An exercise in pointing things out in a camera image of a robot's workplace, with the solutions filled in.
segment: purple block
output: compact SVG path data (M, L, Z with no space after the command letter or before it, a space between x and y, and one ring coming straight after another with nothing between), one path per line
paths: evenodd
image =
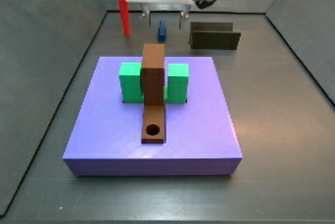
M188 103L167 105L167 144L141 143L143 104L124 104L120 67L141 57L101 57L64 160L77 175L232 174L243 159L210 57L167 57L189 64Z

